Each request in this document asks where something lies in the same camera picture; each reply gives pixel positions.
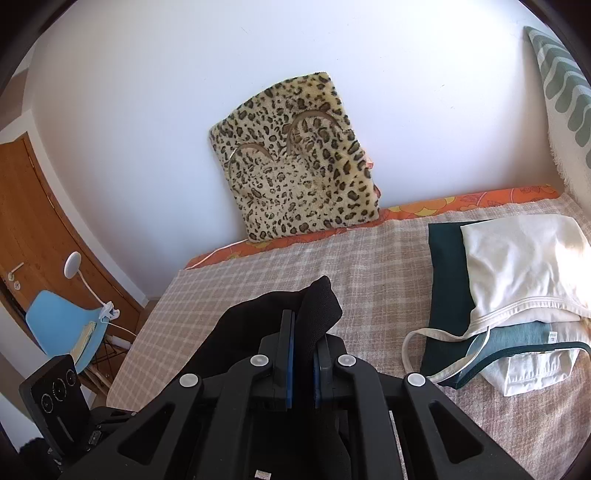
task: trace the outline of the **white wall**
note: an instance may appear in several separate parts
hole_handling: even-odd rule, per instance
[[[6,435],[18,451],[29,440],[42,437],[35,424],[0,394],[0,420]]]
[[[18,64],[17,69],[12,74],[13,77],[15,75],[18,75],[19,73],[21,73],[23,70],[26,70],[27,68],[29,68],[29,65],[31,64],[31,60],[33,59],[33,52],[35,52],[35,46],[36,45],[37,45],[37,43],[35,42],[33,44],[33,46],[31,48],[29,48],[29,51],[23,57],[23,59],[21,60],[20,64]]]
[[[47,362],[47,355],[33,343],[0,304],[0,353],[23,378]]]
[[[207,132],[287,77],[328,71],[381,205],[560,180],[518,0],[79,0],[39,40],[26,97],[72,204],[160,295],[245,231]]]

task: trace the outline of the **black cloth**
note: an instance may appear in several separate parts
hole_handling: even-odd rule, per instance
[[[248,478],[258,469],[274,480],[350,480],[350,457],[339,434],[339,428],[348,429],[346,419],[313,408],[316,343],[343,314],[328,277],[300,291],[273,291],[231,307],[175,378],[223,374],[256,355],[261,339],[279,331],[284,309],[294,311],[296,319],[293,408],[254,415]]]
[[[177,377],[212,377],[256,355],[262,338],[279,332],[285,309],[295,312],[294,377],[302,377],[296,370],[312,368],[316,343],[343,314],[326,275],[303,290],[272,291],[227,309]]]

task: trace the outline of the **plaid blanket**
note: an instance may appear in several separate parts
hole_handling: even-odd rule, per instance
[[[560,213],[578,221],[588,239],[591,222],[575,202],[558,199],[389,220],[308,244],[263,252],[197,270],[180,271],[140,331],[107,398],[107,405],[139,410],[183,367],[227,308],[271,290],[299,290],[328,275],[343,308],[330,333],[349,353],[378,371],[404,375],[405,334],[427,326],[431,258],[427,225]],[[418,368],[424,344],[411,344]],[[579,355],[571,377],[545,390],[505,398],[481,376],[459,391],[442,387],[460,408],[534,478],[558,479],[591,433],[591,365]]]

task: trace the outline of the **door handle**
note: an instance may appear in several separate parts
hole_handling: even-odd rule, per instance
[[[25,262],[20,262],[16,267],[14,267],[10,272],[8,272],[8,281],[14,281],[14,272],[16,272],[19,268],[21,268]]]

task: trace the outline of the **chair leg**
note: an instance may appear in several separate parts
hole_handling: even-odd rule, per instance
[[[99,389],[99,391],[106,397],[109,394],[109,390],[105,388],[105,386],[100,382],[98,378],[96,378],[88,368],[84,369],[85,375],[88,379],[94,383],[95,387]]]
[[[100,373],[96,365],[88,364],[87,369],[89,369],[100,381],[102,381],[107,388],[111,388],[113,383],[110,380],[108,380],[102,373]]]

